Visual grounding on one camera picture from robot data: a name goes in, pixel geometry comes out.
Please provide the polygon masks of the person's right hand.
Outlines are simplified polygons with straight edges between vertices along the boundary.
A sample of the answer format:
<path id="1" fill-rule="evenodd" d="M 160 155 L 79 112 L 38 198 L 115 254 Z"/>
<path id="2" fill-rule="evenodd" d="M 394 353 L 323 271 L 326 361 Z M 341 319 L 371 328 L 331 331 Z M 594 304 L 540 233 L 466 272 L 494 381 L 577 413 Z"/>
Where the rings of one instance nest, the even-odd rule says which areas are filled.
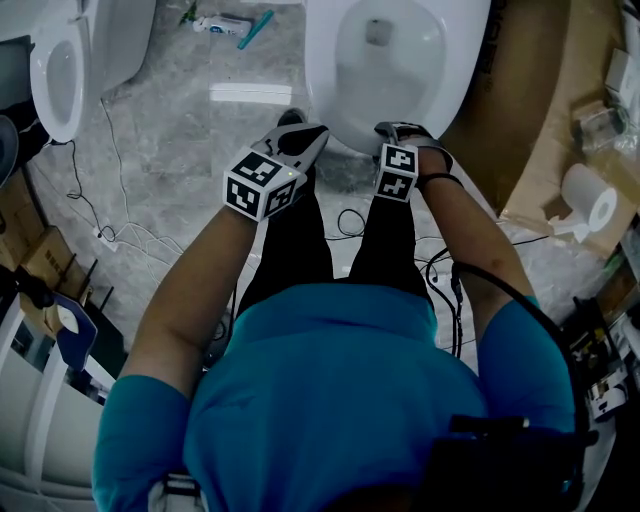
<path id="1" fill-rule="evenodd" d="M 421 147 L 418 150 L 418 164 L 421 176 L 450 173 L 443 153 L 437 149 Z"/>

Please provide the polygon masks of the person's teal shirt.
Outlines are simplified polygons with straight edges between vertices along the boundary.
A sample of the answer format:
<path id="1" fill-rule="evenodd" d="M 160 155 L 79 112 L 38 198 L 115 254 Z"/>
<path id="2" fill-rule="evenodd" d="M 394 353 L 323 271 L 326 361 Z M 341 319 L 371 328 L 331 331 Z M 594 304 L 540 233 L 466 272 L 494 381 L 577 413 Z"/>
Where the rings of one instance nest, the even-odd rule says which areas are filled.
<path id="1" fill-rule="evenodd" d="M 389 287 L 298 285 L 236 321 L 193 398 L 145 376 L 113 386 L 93 494 L 100 512 L 146 512 L 152 487 L 187 471 L 212 512 L 318 512 L 377 484 L 413 488 L 455 415 L 521 416 L 571 432 L 556 344 L 503 306 L 477 370 L 438 349 L 429 302 Z"/>

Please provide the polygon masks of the person's right forearm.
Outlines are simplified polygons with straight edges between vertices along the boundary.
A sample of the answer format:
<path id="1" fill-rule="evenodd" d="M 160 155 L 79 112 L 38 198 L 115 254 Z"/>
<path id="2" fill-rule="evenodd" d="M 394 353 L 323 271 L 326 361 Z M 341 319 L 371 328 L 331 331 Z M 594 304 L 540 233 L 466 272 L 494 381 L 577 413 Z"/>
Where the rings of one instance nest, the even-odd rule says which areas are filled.
<path id="1" fill-rule="evenodd" d="M 534 295 L 515 248 L 463 187 L 438 179 L 421 193 L 455 263 L 477 267 L 525 296 Z M 470 301 L 476 341 L 480 342 L 493 317 L 511 299 L 496 285 L 473 274 L 463 272 L 461 281 Z"/>

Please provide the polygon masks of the dark grey oval device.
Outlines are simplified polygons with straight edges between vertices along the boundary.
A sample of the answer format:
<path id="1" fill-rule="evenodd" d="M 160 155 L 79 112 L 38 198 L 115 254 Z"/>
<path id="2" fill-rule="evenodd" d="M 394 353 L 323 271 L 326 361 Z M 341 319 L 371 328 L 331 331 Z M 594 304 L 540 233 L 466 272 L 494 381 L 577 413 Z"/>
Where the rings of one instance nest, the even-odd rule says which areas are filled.
<path id="1" fill-rule="evenodd" d="M 16 172 L 19 153 L 19 132 L 14 123 L 0 115 L 0 189 Z"/>

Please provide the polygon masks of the black wrist band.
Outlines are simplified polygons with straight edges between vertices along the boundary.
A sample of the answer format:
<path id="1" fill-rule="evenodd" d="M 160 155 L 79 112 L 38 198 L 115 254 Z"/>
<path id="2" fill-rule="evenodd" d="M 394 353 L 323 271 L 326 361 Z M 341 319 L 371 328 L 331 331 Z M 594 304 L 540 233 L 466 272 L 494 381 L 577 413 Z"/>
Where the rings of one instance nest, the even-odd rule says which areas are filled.
<path id="1" fill-rule="evenodd" d="M 448 172 L 445 172 L 445 173 L 432 173 L 429 175 L 420 175 L 416 181 L 416 188 L 420 192 L 422 192 L 428 183 L 438 179 L 448 180 L 462 187 L 462 183 L 458 178 L 456 178 L 455 176 L 451 175 Z"/>

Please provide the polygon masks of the small printed cardboard box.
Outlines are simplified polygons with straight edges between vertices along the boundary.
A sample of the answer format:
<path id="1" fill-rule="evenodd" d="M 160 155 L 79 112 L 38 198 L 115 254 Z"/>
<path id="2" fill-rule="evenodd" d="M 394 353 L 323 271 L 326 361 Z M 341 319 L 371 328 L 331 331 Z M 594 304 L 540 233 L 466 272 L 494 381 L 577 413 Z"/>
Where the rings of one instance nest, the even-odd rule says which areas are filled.
<path id="1" fill-rule="evenodd" d="M 56 226 L 45 229 L 25 255 L 21 267 L 51 290 L 71 299 L 80 299 L 88 286 L 85 270 Z"/>

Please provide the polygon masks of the teal toothbrush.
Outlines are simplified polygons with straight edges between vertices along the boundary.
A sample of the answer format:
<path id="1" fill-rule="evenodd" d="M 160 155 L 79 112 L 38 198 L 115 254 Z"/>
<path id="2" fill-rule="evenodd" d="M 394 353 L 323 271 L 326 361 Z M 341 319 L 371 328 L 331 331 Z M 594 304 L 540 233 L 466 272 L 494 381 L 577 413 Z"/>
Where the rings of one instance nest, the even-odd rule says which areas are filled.
<path id="1" fill-rule="evenodd" d="M 252 26 L 249 33 L 238 43 L 237 48 L 239 50 L 244 50 L 257 36 L 257 34 L 269 23 L 273 16 L 273 10 L 266 11 L 263 16 Z"/>

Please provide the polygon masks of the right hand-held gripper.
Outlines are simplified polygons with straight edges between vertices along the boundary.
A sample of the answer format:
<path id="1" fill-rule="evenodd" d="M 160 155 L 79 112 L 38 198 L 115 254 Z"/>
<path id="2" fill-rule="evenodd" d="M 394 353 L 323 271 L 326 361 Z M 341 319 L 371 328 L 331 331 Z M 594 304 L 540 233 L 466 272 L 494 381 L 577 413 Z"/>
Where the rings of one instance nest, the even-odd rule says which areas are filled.
<path id="1" fill-rule="evenodd" d="M 419 177 L 418 150 L 428 147 L 445 155 L 445 148 L 418 124 L 384 121 L 374 131 L 383 137 L 375 196 L 406 203 Z"/>

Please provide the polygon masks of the clear glass jar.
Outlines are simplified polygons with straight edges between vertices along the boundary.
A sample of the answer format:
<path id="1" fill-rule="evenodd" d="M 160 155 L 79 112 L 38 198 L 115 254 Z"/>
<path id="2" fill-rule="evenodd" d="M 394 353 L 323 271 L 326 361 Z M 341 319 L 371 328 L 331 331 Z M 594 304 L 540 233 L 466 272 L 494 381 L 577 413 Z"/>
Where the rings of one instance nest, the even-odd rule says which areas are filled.
<path id="1" fill-rule="evenodd" d="M 576 147 L 585 156 L 613 149 L 628 130 L 629 117 L 618 105 L 594 101 L 571 112 L 571 133 Z"/>

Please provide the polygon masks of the person's left forearm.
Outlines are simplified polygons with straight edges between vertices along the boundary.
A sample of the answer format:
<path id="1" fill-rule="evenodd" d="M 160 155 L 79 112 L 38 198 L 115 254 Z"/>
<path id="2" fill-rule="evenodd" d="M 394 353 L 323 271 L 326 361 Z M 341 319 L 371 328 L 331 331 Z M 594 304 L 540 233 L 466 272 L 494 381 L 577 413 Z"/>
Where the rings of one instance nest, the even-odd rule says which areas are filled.
<path id="1" fill-rule="evenodd" d="M 157 379 L 189 398 L 253 246 L 257 223 L 225 206 L 161 281 L 120 376 Z"/>

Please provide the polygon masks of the white toilet with tank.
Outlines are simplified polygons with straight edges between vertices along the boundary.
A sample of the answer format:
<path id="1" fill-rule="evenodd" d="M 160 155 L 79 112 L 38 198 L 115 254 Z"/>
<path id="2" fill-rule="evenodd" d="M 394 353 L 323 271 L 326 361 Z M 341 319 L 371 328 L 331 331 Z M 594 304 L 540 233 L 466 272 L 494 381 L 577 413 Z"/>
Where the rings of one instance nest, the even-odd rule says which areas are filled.
<path id="1" fill-rule="evenodd" d="M 145 58 L 156 0 L 47 0 L 31 34 L 31 91 L 56 142 L 75 139 L 103 94 Z"/>

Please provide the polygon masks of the black rack with devices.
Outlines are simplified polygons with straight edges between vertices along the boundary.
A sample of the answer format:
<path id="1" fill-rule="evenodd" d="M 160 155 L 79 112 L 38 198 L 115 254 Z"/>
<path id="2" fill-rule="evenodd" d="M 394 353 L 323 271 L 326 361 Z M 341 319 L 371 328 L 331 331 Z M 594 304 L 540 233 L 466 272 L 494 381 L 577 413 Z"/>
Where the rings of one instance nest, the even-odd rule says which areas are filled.
<path id="1" fill-rule="evenodd" d="M 594 299 L 574 299 L 571 352 L 595 422 L 640 405 L 640 304 L 608 321 Z"/>

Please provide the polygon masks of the black waist pack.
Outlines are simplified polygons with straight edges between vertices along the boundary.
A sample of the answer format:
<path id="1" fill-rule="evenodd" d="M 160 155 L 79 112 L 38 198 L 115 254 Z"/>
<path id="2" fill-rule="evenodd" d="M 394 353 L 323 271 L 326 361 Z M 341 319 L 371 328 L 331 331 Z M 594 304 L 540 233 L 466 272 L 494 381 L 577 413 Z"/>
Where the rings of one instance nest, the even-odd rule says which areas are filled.
<path id="1" fill-rule="evenodd" d="M 533 427 L 526 417 L 454 415 L 432 446 L 414 508 L 443 512 L 573 512 L 588 447 L 599 434 Z"/>

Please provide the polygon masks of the large cardboard box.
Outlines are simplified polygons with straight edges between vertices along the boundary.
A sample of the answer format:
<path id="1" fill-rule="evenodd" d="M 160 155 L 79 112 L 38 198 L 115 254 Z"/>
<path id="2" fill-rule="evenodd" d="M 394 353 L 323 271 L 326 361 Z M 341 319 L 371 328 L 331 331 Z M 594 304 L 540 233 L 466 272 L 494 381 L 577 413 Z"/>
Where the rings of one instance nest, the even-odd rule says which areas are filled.
<path id="1" fill-rule="evenodd" d="M 550 235 L 581 115 L 604 105 L 618 0 L 493 0 L 476 73 L 441 140 L 499 217 Z"/>

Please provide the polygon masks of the white toilet paper roll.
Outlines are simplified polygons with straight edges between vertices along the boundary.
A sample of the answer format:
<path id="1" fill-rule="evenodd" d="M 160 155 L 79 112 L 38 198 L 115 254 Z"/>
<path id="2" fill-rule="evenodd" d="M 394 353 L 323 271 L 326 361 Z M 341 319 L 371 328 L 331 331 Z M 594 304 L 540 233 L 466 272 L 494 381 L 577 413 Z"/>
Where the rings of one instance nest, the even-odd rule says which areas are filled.
<path id="1" fill-rule="evenodd" d="M 578 243 L 605 228 L 618 203 L 616 189 L 584 164 L 568 169 L 560 195 L 571 212 L 564 219 L 555 216 L 548 223 L 555 235 L 572 234 Z"/>

